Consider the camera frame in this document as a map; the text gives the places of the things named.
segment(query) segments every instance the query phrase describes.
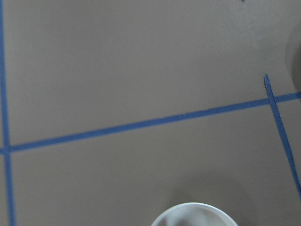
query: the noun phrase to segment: white bucket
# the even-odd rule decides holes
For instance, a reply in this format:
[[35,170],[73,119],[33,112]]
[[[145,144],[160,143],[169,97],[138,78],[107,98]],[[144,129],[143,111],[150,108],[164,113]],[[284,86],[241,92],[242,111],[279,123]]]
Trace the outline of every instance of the white bucket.
[[216,207],[189,202],[163,212],[151,226],[238,226],[226,213]]

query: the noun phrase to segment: gray floor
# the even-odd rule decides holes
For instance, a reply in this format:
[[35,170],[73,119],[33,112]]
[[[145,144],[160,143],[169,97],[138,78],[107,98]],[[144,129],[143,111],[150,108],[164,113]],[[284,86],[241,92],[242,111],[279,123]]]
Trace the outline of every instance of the gray floor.
[[[3,3],[11,145],[267,98],[266,73],[275,96],[301,91],[299,0]],[[301,174],[301,101],[279,109]],[[12,165],[22,226],[150,226],[182,202],[240,226],[301,224],[268,105],[13,153]],[[1,171],[6,226],[4,182]]]

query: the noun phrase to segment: tape strip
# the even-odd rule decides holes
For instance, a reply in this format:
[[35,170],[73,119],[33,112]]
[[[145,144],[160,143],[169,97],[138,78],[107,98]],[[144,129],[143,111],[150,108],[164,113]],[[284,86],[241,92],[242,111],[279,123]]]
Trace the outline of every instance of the tape strip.
[[43,146],[48,146],[48,145],[55,145],[55,144],[60,144],[60,143],[64,143],[64,142],[70,142],[70,141],[92,138],[92,137],[99,137],[99,136],[104,136],[104,135],[108,135],[108,134],[112,134],[112,133],[119,133],[119,132],[124,132],[124,131],[128,131],[128,130],[141,129],[141,128],[146,128],[146,127],[156,126],[156,125],[161,125],[161,124],[167,124],[167,123],[176,122],[176,121],[194,119],[194,118],[205,117],[205,116],[209,116],[209,115],[221,114],[221,113],[232,112],[232,111],[238,111],[238,110],[243,110],[243,109],[247,109],[247,108],[268,105],[268,104],[269,104],[269,100],[267,98],[260,99],[260,100],[249,101],[249,102],[244,102],[244,103],[240,103],[240,104],[211,108],[211,109],[204,110],[204,111],[197,111],[197,112],[191,112],[191,113],[186,113],[186,114],[178,114],[178,115],[168,116],[168,117],[164,117],[164,118],[152,119],[152,120],[130,123],[130,124],[121,125],[121,126],[94,130],[94,131],[90,131],[90,132],[78,133],[78,134],[73,134],[73,135],[68,135],[68,136],[63,136],[63,137],[56,137],[56,138],[52,138],[52,139],[45,139],[45,140],[31,142],[31,143],[27,143],[27,144],[11,146],[10,150],[12,152],[18,152],[18,151],[28,150],[28,149],[32,149],[32,148],[38,148],[38,147],[43,147]]
[[1,88],[1,113],[2,113],[2,135],[4,148],[4,166],[8,201],[8,220],[10,226],[16,225],[11,158],[9,152],[9,130],[8,130],[8,105],[5,81],[5,60],[4,60],[4,36],[3,36],[3,4],[0,0],[0,88]]
[[275,98],[274,98],[274,94],[273,94],[273,91],[272,91],[272,87],[271,87],[271,83],[269,81],[268,75],[264,76],[264,85],[265,85],[265,89],[267,90],[269,103],[270,103],[270,106],[271,106],[271,109],[272,109],[272,112],[273,112],[273,115],[274,115],[275,122],[277,124],[278,132],[279,132],[279,135],[280,135],[280,138],[281,138],[281,141],[282,141],[282,145],[283,145],[283,148],[284,148],[286,156],[287,156],[287,160],[289,162],[289,165],[290,165],[290,168],[291,168],[291,171],[292,171],[293,179],[295,181],[297,191],[299,193],[299,198],[301,200],[301,186],[300,186],[300,181],[299,181],[299,178],[298,178],[298,173],[297,173],[297,170],[296,170],[295,162],[294,162],[294,159],[293,159],[292,149],[291,149],[291,146],[289,144],[289,141],[288,141],[288,138],[287,138],[287,135],[286,135],[286,132],[285,132],[285,128],[284,128],[284,125],[283,125],[283,122],[282,122],[282,119],[281,119],[281,115],[280,115],[280,112],[278,110]]
[[275,102],[281,103],[281,102],[297,100],[297,99],[301,99],[301,92],[277,96],[275,97]]

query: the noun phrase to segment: blue tape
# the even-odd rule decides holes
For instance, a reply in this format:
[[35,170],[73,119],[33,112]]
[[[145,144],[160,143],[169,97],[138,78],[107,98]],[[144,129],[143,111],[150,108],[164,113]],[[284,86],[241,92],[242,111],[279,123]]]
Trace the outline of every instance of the blue tape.
[[12,152],[18,152],[18,151],[23,151],[23,150],[32,149],[32,148],[60,144],[60,143],[64,143],[64,142],[70,142],[70,141],[75,141],[75,140],[80,140],[80,139],[85,139],[85,138],[99,137],[99,136],[104,136],[104,135],[108,135],[108,134],[112,134],[112,133],[124,132],[124,131],[128,131],[128,130],[133,130],[133,129],[141,129],[141,128],[146,128],[146,127],[150,127],[150,126],[156,126],[156,125],[161,125],[161,124],[166,124],[166,123],[171,123],[171,122],[176,122],[176,121],[205,117],[205,116],[214,115],[214,114],[238,111],[238,110],[243,110],[243,109],[247,109],[247,108],[268,105],[268,104],[269,104],[269,100],[267,98],[260,99],[260,100],[249,101],[249,102],[244,102],[244,103],[240,103],[240,104],[211,108],[211,109],[204,110],[204,111],[197,111],[197,112],[191,112],[191,113],[186,113],[186,114],[178,114],[178,115],[168,116],[165,118],[152,119],[152,120],[130,123],[130,124],[121,125],[121,126],[109,127],[109,128],[105,128],[105,129],[98,129],[98,130],[94,130],[94,131],[90,131],[90,132],[78,133],[78,134],[73,134],[73,135],[68,135],[68,136],[63,136],[63,137],[56,137],[56,138],[52,138],[52,139],[30,142],[30,143],[21,144],[21,145],[15,145],[15,146],[11,146],[10,150]]
[[295,181],[296,188],[297,188],[297,191],[299,193],[299,198],[301,200],[301,185],[300,185],[300,181],[299,181],[299,178],[298,178],[298,173],[297,173],[297,170],[296,170],[295,162],[294,162],[294,159],[293,159],[292,149],[291,149],[291,146],[288,142],[288,138],[287,138],[285,128],[284,128],[284,125],[283,125],[283,122],[282,122],[282,119],[281,119],[281,116],[280,116],[280,112],[278,110],[278,107],[277,107],[277,104],[276,104],[276,101],[275,101],[275,98],[274,98],[274,94],[273,94],[273,91],[272,91],[272,87],[271,87],[268,75],[264,76],[264,85],[265,85],[265,88],[267,90],[269,103],[270,103],[270,106],[271,106],[271,109],[272,109],[272,112],[273,112],[273,115],[274,115],[274,119],[275,119],[275,122],[276,122],[276,125],[277,125],[277,128],[278,128],[278,131],[279,131],[279,135],[280,135],[280,138],[281,138],[281,141],[282,141],[283,148],[284,148],[286,156],[287,156],[287,160],[289,162],[289,165],[290,165],[290,168],[291,168],[291,171],[292,171],[293,179]]
[[297,99],[301,99],[301,92],[277,96],[275,97],[275,102],[281,103],[281,102],[297,100]]
[[2,129],[3,129],[3,154],[5,163],[5,178],[8,201],[8,219],[9,225],[15,226],[15,210],[13,197],[12,169],[11,158],[9,153],[9,130],[8,130],[8,105],[5,81],[5,60],[4,60],[4,36],[3,36],[3,4],[0,0],[0,88],[1,88],[1,112],[2,112]]

